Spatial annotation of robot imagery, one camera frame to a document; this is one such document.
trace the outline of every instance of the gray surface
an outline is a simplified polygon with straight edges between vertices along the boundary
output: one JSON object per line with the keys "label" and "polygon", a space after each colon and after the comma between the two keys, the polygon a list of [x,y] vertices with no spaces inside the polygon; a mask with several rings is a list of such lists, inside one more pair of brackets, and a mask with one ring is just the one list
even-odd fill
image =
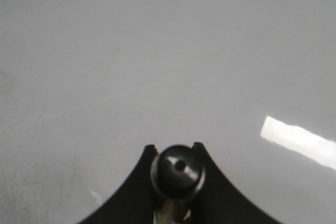
{"label": "gray surface", "polygon": [[142,147],[205,143],[288,224],[336,222],[336,172],[259,136],[336,139],[335,0],[0,0],[0,222],[72,224]]}

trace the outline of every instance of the black knob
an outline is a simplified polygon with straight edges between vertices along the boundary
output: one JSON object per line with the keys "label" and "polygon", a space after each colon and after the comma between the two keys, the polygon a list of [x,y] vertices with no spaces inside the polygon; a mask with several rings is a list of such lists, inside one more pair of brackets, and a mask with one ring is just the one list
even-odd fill
{"label": "black knob", "polygon": [[195,152],[183,145],[164,150],[152,164],[154,188],[166,198],[186,200],[192,198],[204,181],[204,167]]}

